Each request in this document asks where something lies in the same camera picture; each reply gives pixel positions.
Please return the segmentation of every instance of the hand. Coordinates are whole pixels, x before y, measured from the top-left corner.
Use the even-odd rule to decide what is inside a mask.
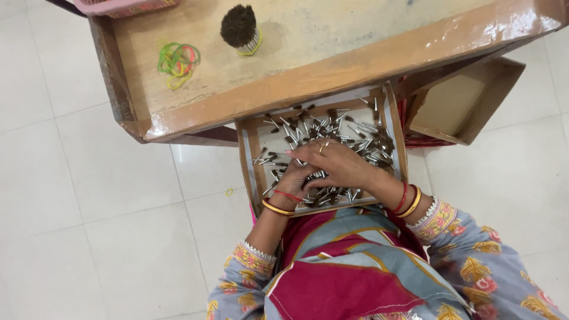
[[[320,148],[329,141],[328,146]],[[322,168],[329,176],[310,180],[305,190],[313,187],[350,187],[366,190],[383,171],[363,160],[360,155],[333,139],[313,140],[295,150],[285,151],[292,158]]]
[[[313,165],[301,166],[296,160],[291,160],[288,164],[283,177],[280,179],[277,187],[278,191],[284,192],[286,194],[293,195],[299,199],[303,199],[308,194],[308,189],[303,190],[302,186],[306,181],[306,177],[317,172],[319,169]],[[270,203],[274,206],[278,206],[278,202],[283,210],[292,210],[296,207],[297,201],[281,194],[273,194]]]

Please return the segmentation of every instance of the woman's left hand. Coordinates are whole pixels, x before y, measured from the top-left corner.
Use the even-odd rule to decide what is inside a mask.
[[[310,164],[301,166],[298,164],[298,162],[295,159],[293,159],[288,164],[288,167],[284,172],[283,177],[280,179],[275,189],[280,192],[293,195],[296,198],[303,199],[308,194],[308,189],[306,190],[302,189],[302,187],[304,186],[304,182],[306,181],[306,177],[317,172],[318,170],[320,169]],[[291,200],[290,204],[287,205],[288,210],[290,210],[296,206],[297,202],[295,202],[291,198],[287,199]]]

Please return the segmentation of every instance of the pile of rubber bands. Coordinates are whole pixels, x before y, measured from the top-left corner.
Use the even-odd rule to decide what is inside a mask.
[[[172,42],[160,50],[158,71],[170,75],[166,80],[166,85],[175,90],[192,77],[193,69],[199,62],[200,51],[196,47]]]

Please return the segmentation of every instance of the woman's right hand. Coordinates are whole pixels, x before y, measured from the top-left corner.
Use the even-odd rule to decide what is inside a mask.
[[[326,178],[310,180],[305,190],[313,187],[350,187],[367,190],[385,171],[369,164],[355,151],[329,138],[315,139],[295,150],[285,151],[291,158],[299,159],[326,171]]]

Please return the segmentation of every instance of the gold bangle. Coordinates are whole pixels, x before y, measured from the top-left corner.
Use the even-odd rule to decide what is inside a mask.
[[[419,189],[419,187],[417,187],[414,184],[412,184],[412,186],[415,188],[415,191],[417,192],[417,194],[415,194],[415,200],[413,200],[413,204],[411,205],[411,207],[409,207],[409,209],[407,209],[407,211],[405,211],[400,215],[395,215],[398,218],[405,218],[406,216],[412,214],[413,211],[415,211],[415,209],[419,205],[419,201],[421,200],[421,189]]]
[[[263,204],[265,205],[265,207],[267,207],[267,209],[273,210],[274,212],[276,212],[278,214],[285,215],[285,216],[293,216],[294,215],[294,211],[281,210],[281,209],[275,207],[274,205],[268,203],[265,200],[263,200]]]

